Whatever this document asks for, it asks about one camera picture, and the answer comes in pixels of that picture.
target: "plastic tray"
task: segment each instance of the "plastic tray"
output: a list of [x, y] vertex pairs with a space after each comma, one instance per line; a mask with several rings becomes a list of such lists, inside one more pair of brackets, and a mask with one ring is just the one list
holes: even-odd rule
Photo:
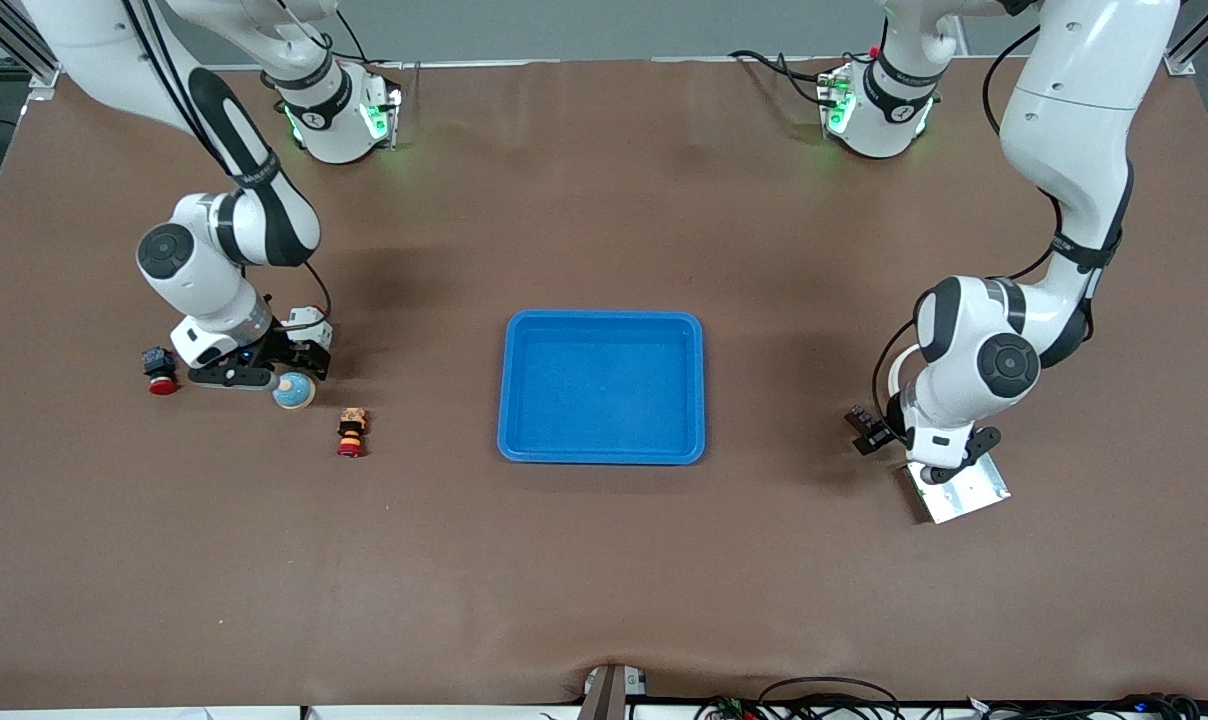
[[696, 461], [705, 449], [701, 323], [652, 310], [517, 313], [498, 448], [515, 461]]

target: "metal plate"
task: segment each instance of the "metal plate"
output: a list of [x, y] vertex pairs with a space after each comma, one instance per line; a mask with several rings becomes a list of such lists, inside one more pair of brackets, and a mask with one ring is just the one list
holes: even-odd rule
[[946, 523], [947, 519], [1007, 500], [1007, 487], [991, 455], [980, 457], [971, 468], [939, 486], [924, 482], [923, 461], [907, 461], [906, 471], [934, 523]]

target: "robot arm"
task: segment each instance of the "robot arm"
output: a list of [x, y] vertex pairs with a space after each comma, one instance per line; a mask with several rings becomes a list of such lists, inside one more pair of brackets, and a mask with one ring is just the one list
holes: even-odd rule
[[829, 135], [869, 158], [898, 155], [924, 129], [934, 91], [959, 47], [953, 14], [1020, 13], [1030, 0], [877, 0], [884, 37], [873, 58], [854, 56], [821, 95]]
[[310, 27], [336, 12], [336, 0], [169, 0], [184, 19], [226, 37], [265, 69], [294, 123], [294, 137], [316, 159], [349, 163], [394, 145], [399, 89], [354, 63], [339, 63]]
[[[239, 186], [185, 196], [137, 250], [143, 277], [186, 315], [172, 338], [193, 382], [271, 388], [274, 361], [323, 378], [326, 338], [286, 341], [240, 272], [244, 265], [306, 263], [319, 246], [320, 223], [230, 87], [196, 63], [150, 0], [86, 0], [74, 8], [28, 0], [27, 8], [89, 95], [192, 133]], [[234, 368], [223, 367], [228, 358]]]
[[974, 432], [975, 423], [1023, 400], [1040, 368], [1084, 341], [1133, 190], [1129, 122], [1177, 8], [1177, 0], [1043, 0], [1043, 30], [1007, 103], [1001, 146], [1059, 201], [1062, 225], [1041, 281], [952, 277], [916, 306], [928, 365], [889, 400], [887, 420], [925, 480], [946, 482], [998, 442], [998, 432]]

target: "small wooden figure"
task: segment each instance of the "small wooden figure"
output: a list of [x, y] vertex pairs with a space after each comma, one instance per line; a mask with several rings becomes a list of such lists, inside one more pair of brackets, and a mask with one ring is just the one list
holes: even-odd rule
[[368, 420], [362, 407], [347, 407], [338, 423], [338, 455], [361, 457], [362, 436], [368, 431]]

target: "brown paper mat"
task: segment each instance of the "brown paper mat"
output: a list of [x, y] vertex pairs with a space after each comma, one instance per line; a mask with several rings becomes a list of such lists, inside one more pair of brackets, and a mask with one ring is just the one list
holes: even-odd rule
[[[545, 702], [603, 661], [656, 693], [838, 673], [907, 698], [1208, 697], [1192, 85], [1161, 79], [1136, 121], [1097, 338], [998, 418], [1010, 503], [918, 524], [898, 455], [861, 459], [841, 420], [924, 288], [1049, 242], [983, 69], [958, 60], [892, 161], [736, 64], [406, 72], [402, 149], [352, 167], [290, 146], [239, 74], [324, 222], [333, 378], [298, 414], [147, 395], [139, 354], [179, 318], [134, 246], [228, 184], [63, 81], [0, 181], [0, 707]], [[298, 269], [249, 279], [278, 309], [319, 300]], [[704, 459], [505, 461], [504, 325], [541, 306], [699, 317]], [[335, 454], [344, 405], [371, 411], [366, 459]]]

